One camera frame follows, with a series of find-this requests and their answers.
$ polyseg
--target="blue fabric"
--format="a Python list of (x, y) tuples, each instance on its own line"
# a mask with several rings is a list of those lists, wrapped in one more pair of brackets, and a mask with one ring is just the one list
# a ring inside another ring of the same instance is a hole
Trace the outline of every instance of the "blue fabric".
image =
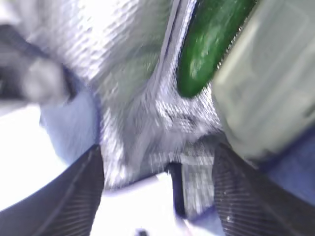
[(286, 191), (315, 206), (315, 128), (262, 170)]
[(42, 108), (41, 124), (46, 129), (56, 154), (73, 163), (99, 141), (99, 115), (91, 92), (70, 72), (75, 97), (62, 107)]

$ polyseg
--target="white surface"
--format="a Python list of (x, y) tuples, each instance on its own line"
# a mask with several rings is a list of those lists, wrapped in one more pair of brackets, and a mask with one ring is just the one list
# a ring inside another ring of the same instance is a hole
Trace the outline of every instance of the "white surface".
[[(38, 125), (39, 115), (37, 107), (29, 106), (0, 118), (0, 210), (66, 169)], [(167, 174), (103, 196), (91, 236), (134, 236), (141, 228), (150, 236), (190, 235), (174, 216), (172, 182)]]

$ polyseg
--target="clear plastic container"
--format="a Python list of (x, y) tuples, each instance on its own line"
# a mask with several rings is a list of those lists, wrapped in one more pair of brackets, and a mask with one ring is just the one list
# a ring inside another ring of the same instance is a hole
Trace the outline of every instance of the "clear plastic container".
[(234, 150), (261, 160), (315, 121), (315, 1), (261, 0), (213, 80)]

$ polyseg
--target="reflective foil lining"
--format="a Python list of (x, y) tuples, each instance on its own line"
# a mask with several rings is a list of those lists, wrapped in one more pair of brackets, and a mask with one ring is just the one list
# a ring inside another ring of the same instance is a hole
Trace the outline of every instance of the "reflective foil lining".
[(175, 88), (196, 0), (15, 1), (27, 39), (100, 100), (105, 189), (181, 162), (187, 216), (211, 206), (214, 149), (224, 138), (211, 85), (192, 100)]

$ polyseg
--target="green cucumber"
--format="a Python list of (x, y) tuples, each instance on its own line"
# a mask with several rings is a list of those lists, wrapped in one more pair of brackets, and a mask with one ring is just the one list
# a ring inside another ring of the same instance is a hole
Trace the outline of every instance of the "green cucumber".
[(257, 0), (201, 0), (184, 42), (177, 88), (182, 97), (199, 94), (213, 78), (226, 50)]

